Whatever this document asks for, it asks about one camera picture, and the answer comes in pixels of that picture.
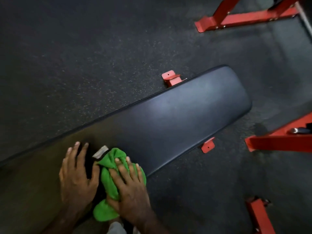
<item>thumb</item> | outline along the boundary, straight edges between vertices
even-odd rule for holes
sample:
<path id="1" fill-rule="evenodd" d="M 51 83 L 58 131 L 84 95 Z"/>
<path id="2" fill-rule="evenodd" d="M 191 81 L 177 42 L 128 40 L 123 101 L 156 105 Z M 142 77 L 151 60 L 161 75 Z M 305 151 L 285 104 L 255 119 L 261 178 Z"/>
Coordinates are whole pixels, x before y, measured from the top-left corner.
<path id="1" fill-rule="evenodd" d="M 107 203 L 113 207 L 113 209 L 115 209 L 115 211 L 117 213 L 119 213 L 119 202 L 116 201 L 116 200 L 113 200 L 108 194 L 106 196 L 106 200 L 107 200 Z"/>

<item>hand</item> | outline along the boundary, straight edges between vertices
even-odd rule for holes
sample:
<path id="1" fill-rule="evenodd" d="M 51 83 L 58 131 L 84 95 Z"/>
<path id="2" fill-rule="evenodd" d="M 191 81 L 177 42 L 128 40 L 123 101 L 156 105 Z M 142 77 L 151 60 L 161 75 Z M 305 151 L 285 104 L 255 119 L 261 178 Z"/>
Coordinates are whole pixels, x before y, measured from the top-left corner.
<path id="1" fill-rule="evenodd" d="M 113 200 L 108 195 L 106 200 L 121 217 L 128 220 L 134 226 L 140 227 L 155 215 L 151 209 L 149 195 L 143 182 L 141 167 L 136 164 L 138 171 L 138 175 L 136 175 L 130 158 L 126 157 L 126 161 L 130 174 L 128 174 L 121 161 L 118 158 L 115 159 L 124 181 L 114 169 L 109 169 L 111 177 L 119 189 L 120 201 Z"/>
<path id="2" fill-rule="evenodd" d="M 84 162 L 88 149 L 86 143 L 77 157 L 80 142 L 76 142 L 73 148 L 68 148 L 66 157 L 60 169 L 61 198 L 66 207 L 77 212 L 82 212 L 94 199 L 99 185 L 99 166 L 96 162 L 92 167 L 92 178 L 87 179 Z"/>

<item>person's right hand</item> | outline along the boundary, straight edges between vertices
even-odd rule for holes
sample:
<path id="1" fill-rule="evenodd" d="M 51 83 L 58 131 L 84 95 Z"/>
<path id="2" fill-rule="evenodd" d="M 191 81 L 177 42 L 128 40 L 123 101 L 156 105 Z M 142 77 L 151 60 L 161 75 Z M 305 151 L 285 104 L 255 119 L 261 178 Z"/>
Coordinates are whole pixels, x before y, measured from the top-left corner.
<path id="1" fill-rule="evenodd" d="M 126 168 L 121 161 L 116 158 L 115 162 L 120 174 L 114 169 L 109 169 L 111 177 L 119 189 L 120 201 L 113 200 L 107 195 L 107 202 L 111 205 L 117 213 L 132 225 L 139 227 L 144 225 L 147 220 L 154 218 L 155 214 L 151 209 L 149 202 L 149 195 L 147 194 L 146 187 L 143 182 L 141 167 L 136 164 L 138 175 L 136 175 L 134 167 L 129 157 L 126 157 L 126 161 L 130 170 L 128 174 Z"/>

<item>padded bench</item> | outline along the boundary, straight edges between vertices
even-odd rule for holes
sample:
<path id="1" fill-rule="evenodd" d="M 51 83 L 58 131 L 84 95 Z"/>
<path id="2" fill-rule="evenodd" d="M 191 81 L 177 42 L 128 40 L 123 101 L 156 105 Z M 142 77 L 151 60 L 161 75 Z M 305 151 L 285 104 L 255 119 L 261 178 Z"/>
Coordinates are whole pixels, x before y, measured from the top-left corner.
<path id="1" fill-rule="evenodd" d="M 234 71 L 228 66 L 219 66 L 24 154 L 65 155 L 76 141 L 89 142 L 88 156 L 103 145 L 118 147 L 150 175 L 235 122 L 251 106 Z"/>

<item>forearm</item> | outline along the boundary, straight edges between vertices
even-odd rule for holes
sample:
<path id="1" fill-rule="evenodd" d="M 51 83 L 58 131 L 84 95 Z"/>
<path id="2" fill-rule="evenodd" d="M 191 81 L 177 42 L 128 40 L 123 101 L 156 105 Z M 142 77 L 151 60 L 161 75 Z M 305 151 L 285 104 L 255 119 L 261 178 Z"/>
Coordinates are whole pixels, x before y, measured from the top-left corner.
<path id="1" fill-rule="evenodd" d="M 41 234 L 69 234 L 72 233 L 81 212 L 72 207 L 63 207 L 55 219 Z"/>
<path id="2" fill-rule="evenodd" d="M 145 221 L 137 224 L 141 234 L 170 234 L 165 226 L 158 220 L 156 214 L 151 211 L 146 215 Z"/>

